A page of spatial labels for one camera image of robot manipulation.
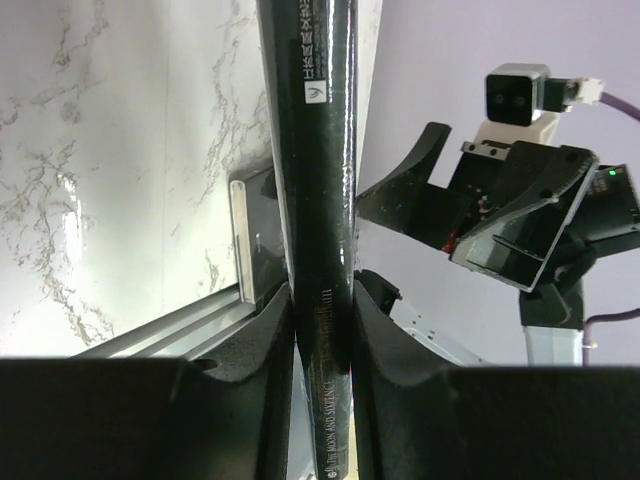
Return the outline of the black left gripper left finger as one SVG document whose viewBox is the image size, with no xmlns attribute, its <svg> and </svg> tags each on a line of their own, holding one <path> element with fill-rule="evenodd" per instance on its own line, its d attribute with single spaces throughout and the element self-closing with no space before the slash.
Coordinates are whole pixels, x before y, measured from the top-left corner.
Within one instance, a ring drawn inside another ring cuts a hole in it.
<svg viewBox="0 0 640 480">
<path fill-rule="evenodd" d="M 202 362 L 7 359 L 5 479 L 282 479 L 294 332 L 282 286 Z"/>
</svg>

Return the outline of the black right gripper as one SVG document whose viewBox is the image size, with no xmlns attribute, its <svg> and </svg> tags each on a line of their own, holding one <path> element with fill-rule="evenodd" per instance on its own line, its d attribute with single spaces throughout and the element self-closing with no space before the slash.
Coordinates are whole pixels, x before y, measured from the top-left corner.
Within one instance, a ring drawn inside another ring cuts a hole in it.
<svg viewBox="0 0 640 480">
<path fill-rule="evenodd" d="M 358 216 L 451 262 L 532 291 L 599 166 L 590 150 L 518 141 L 469 144 L 448 188 L 429 182 L 451 133 L 426 125 L 405 159 L 358 195 Z"/>
</svg>

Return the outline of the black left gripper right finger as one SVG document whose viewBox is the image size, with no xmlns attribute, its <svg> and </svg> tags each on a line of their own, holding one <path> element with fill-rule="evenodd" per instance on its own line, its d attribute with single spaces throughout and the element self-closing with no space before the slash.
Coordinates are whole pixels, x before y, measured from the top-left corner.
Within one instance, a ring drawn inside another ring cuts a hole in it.
<svg viewBox="0 0 640 480">
<path fill-rule="evenodd" d="M 363 479 L 635 479 L 635 367 L 459 367 L 390 318 L 398 290 L 355 278 L 352 373 Z"/>
</svg>

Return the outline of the black book with gold lines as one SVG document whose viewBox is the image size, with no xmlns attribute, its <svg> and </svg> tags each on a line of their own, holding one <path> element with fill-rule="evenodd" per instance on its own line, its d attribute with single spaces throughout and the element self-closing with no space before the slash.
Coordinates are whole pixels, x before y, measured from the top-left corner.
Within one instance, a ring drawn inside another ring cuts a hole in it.
<svg viewBox="0 0 640 480">
<path fill-rule="evenodd" d="M 257 5 L 276 188 L 315 475 L 349 471 L 357 5 Z"/>
</svg>

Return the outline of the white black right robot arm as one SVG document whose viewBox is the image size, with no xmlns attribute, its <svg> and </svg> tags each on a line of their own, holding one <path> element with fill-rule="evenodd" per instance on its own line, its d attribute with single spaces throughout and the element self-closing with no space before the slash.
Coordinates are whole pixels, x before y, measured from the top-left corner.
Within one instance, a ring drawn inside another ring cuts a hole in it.
<svg viewBox="0 0 640 480">
<path fill-rule="evenodd" d="M 639 245 L 627 168 L 553 145 L 557 123 L 552 114 L 529 127 L 482 123 L 445 187 L 430 176 L 450 128 L 430 123 L 400 165 L 357 200 L 362 219 L 516 288 L 533 366 L 583 364 L 583 276 L 600 258 Z"/>
</svg>

